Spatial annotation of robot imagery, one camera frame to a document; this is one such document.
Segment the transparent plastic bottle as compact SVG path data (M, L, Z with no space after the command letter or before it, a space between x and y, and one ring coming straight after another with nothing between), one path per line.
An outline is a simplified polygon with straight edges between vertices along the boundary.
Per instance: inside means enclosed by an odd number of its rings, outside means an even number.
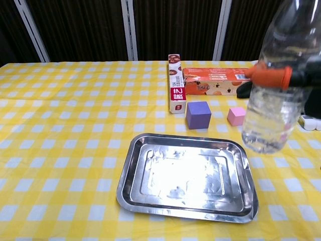
M266 32L258 62L267 68L302 68L317 55L321 55L321 0L284 0ZM253 85L243 124L244 144L258 153L281 150L310 93L310 88Z

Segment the yellow checked tablecloth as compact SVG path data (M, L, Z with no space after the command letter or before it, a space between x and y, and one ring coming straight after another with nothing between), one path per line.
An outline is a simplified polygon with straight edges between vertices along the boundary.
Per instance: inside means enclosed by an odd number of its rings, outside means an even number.
M230 139L234 96L206 101L207 130L168 107L166 61L19 63L0 68L0 241L321 241L321 132L296 126L282 151L247 150L256 218L232 224L132 213L116 201L140 133Z

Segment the narrow white red box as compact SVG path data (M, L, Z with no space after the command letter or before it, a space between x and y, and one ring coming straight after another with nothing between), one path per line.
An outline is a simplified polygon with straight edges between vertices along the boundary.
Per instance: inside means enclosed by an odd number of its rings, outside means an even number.
M169 54L169 110L172 114L185 113L186 90L179 54Z

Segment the white folding stand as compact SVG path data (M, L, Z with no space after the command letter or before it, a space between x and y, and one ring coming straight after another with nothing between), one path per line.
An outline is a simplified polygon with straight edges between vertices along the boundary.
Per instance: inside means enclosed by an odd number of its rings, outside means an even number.
M298 119L298 123L307 131L321 131L321 119L309 115L301 115Z

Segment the white metal post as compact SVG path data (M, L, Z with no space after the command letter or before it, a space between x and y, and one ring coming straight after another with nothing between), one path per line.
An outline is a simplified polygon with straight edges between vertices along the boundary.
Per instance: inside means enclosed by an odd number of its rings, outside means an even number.
M129 61L137 61L137 42L135 31L135 19L133 0L120 0L122 7L123 25L127 47L127 56Z
M215 38L214 51L213 51L213 58L212 58L213 61L221 60L231 5L232 5L232 0L222 0L219 22L217 26L217 33Z
M33 43L33 46L38 54L38 57L41 62L50 62L50 58L48 55L48 52L46 50L46 47L43 43L43 40L41 38L41 35L38 31L38 28L36 26L36 23L33 19L33 16L30 12L30 9L28 7L28 4L26 0L13 0L18 12L22 18L22 21L27 29L27 32L31 38L31 41Z

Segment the orange cardboard box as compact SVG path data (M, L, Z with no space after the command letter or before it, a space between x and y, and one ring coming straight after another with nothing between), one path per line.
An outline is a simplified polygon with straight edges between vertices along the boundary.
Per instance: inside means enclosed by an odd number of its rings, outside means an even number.
M184 68L187 95L235 95L236 89L250 81L245 68Z

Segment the stainless steel rectangular tray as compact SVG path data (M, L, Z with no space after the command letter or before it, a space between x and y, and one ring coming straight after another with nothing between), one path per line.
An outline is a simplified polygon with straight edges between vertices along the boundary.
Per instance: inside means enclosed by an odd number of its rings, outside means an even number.
M251 222L259 208L238 143L151 133L132 139L116 199L132 212L233 223Z

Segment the pink foam cube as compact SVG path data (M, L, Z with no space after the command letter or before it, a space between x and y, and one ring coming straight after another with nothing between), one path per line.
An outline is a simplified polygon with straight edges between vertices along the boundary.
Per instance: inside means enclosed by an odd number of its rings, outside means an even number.
M229 108L227 120L231 126L241 126L244 123L246 111L242 107Z

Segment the purple foam cube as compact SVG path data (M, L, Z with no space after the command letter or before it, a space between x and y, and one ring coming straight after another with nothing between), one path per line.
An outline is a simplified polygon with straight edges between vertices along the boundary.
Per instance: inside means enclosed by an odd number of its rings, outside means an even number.
M190 130L207 129L211 115L212 113L206 101L187 103L186 120Z

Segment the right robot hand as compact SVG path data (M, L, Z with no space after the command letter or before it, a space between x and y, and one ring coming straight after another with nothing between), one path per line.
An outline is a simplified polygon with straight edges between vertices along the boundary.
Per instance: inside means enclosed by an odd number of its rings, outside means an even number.
M250 79L236 90L237 98L249 98L253 85L259 87L288 90L291 87L311 89L304 113L321 119L321 55L311 56L302 68L285 66L267 68L264 62L258 62L245 70L245 77Z

